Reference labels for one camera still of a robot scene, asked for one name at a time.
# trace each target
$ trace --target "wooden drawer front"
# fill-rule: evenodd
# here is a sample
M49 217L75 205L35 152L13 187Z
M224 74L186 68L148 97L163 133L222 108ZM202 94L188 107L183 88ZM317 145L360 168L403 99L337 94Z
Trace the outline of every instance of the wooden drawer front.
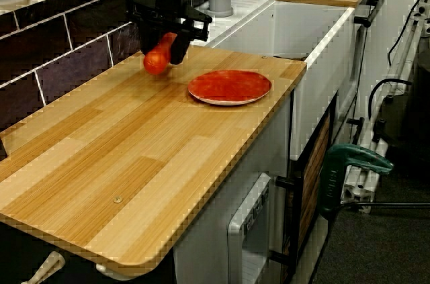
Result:
M302 217L300 219L299 247L301 247L309 225L314 217L316 200L318 197L318 184L324 155L329 145L330 116L325 119L324 125L318 135L315 147L312 149L310 158L303 174L303 196Z
M290 159L298 160L341 83L354 45L354 9L349 8L306 59L308 70L294 92Z

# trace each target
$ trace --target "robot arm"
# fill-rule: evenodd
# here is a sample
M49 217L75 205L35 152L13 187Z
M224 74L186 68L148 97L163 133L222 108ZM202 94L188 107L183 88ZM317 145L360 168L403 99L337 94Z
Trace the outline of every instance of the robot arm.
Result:
M182 62L194 39L208 39L212 18L195 10L187 0L127 0L127 14L139 27L143 54L151 51L168 32L177 34L171 46L171 63ZM202 23L199 28L196 22Z

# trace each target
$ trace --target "dark floor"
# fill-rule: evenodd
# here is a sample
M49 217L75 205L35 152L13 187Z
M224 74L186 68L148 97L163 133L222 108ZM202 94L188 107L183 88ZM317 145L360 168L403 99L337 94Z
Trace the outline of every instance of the dark floor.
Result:
M375 201L430 203L429 167L388 158L396 168ZM429 284L430 209L343 210L311 283Z

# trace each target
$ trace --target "clamp handle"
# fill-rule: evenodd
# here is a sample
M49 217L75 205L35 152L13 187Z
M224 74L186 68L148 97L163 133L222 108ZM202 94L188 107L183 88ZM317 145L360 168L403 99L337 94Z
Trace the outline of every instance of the clamp handle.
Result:
M26 282L21 284L41 284L52 274L62 269L65 265L65 258L59 252L51 252L48 258L43 262L36 274Z
M379 154L353 144L337 144L326 153L320 173L317 209L322 217L332 220L336 216L346 168L352 165L387 175L393 169L392 163Z

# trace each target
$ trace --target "green clamp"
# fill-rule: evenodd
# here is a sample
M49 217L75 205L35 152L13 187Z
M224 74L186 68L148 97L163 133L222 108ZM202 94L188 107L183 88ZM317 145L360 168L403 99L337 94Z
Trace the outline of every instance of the green clamp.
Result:
M346 168L351 165L387 175L392 163L379 154L353 144L334 145L325 154L320 173L317 209L322 217L332 220L340 205Z

